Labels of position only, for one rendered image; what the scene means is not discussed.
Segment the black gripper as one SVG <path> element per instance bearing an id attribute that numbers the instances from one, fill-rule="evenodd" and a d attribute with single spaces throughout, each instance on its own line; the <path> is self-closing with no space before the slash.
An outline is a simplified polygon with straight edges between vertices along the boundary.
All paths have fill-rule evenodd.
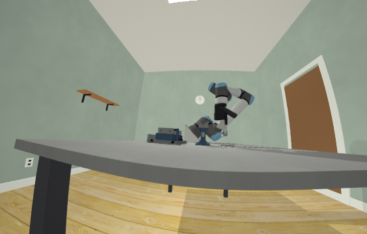
<path id="1" fill-rule="evenodd" d="M 227 112 L 223 110 L 223 107 L 226 107 L 226 103 L 215 104 L 214 120 L 221 120 L 217 128 L 224 130 L 224 134 L 226 134 L 228 118 Z"/>

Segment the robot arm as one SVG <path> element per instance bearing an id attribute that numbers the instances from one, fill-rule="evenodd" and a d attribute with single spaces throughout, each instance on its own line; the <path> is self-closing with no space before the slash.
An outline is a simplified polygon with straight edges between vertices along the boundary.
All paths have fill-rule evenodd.
<path id="1" fill-rule="evenodd" d="M 238 90 L 237 90 L 238 89 Z M 240 100 L 232 107 L 231 110 L 227 109 L 226 107 L 223 107 L 223 110 L 227 112 L 227 118 L 228 118 L 228 123 L 227 125 L 232 122 L 240 113 L 241 111 L 248 105 L 251 105 L 254 101 L 254 96 L 249 94 L 248 92 L 239 89 L 239 88 L 230 88 L 227 87 L 226 83 L 211 83 L 208 87 L 208 90 L 215 94 L 215 104 L 218 103 L 226 103 L 228 104 L 228 102 L 232 99 L 232 96 L 239 98 Z M 228 95 L 227 95 L 228 92 Z M 209 121 L 209 130 L 206 130 L 206 134 L 213 140 L 213 141 L 217 141 L 219 140 L 222 136 L 222 129 L 218 129 L 217 125 L 219 125 L 220 121 L 213 123 L 213 121 L 211 120 L 211 118 L 209 118 L 208 116 L 204 115 L 203 117 L 201 117 L 201 119 L 199 119 L 198 121 L 200 121 L 202 123 L 202 125 L 204 125 L 207 121 Z M 200 132 L 201 129 L 198 129 L 198 121 L 194 124 L 189 126 L 190 130 L 196 135 L 197 138 L 200 137 Z"/>

